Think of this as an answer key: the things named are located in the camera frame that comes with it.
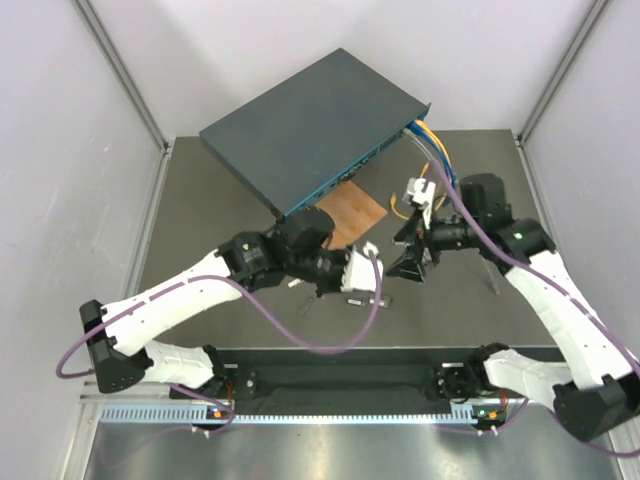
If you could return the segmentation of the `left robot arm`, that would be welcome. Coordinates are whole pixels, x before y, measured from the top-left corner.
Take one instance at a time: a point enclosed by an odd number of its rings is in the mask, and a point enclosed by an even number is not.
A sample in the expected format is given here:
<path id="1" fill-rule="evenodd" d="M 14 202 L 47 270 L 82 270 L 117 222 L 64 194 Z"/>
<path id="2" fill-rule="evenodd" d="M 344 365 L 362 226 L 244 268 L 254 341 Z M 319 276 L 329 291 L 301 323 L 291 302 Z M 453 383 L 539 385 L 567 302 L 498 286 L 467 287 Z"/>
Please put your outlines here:
<path id="1" fill-rule="evenodd" d="M 334 222 L 317 208 L 265 231 L 244 231 L 174 277 L 111 304 L 84 303 L 80 318 L 100 392 L 141 382 L 169 382 L 216 396 L 227 374 L 211 346 L 158 342 L 160 334 L 246 293 L 276 287 L 287 277 L 315 285 L 318 295 L 351 286 L 356 252 L 330 249 Z"/>

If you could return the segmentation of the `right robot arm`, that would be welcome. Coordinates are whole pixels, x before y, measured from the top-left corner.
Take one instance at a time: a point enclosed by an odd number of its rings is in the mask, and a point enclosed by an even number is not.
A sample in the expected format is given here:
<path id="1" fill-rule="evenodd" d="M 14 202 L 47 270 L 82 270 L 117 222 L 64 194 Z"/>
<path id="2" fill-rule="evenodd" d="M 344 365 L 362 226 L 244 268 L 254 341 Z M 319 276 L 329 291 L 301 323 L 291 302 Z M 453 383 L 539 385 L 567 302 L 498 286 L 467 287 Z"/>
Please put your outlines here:
<path id="1" fill-rule="evenodd" d="M 501 343 L 480 346 L 456 373 L 435 369 L 437 396 L 510 390 L 545 406 L 581 442 L 638 417 L 638 360 L 606 334 L 540 223 L 514 219 L 499 177 L 464 178 L 449 218 L 436 215 L 435 185 L 424 178 L 409 180 L 403 200 L 414 211 L 394 237 L 405 250 L 387 276 L 422 283 L 443 252 L 475 249 L 528 302 L 562 354 L 544 362 Z"/>

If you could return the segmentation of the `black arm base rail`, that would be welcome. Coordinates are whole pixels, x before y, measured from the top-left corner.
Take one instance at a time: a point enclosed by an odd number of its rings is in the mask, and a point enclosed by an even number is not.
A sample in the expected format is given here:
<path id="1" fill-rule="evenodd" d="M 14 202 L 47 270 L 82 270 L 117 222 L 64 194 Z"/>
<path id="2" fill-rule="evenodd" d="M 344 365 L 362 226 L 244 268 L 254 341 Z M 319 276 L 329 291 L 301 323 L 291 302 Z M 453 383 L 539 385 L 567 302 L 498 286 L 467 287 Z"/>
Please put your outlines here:
<path id="1" fill-rule="evenodd" d="M 333 416 L 447 413 L 452 403 L 496 398 L 463 364 L 470 348 L 222 349 L 220 372 L 196 388 L 232 400 L 240 415 Z"/>

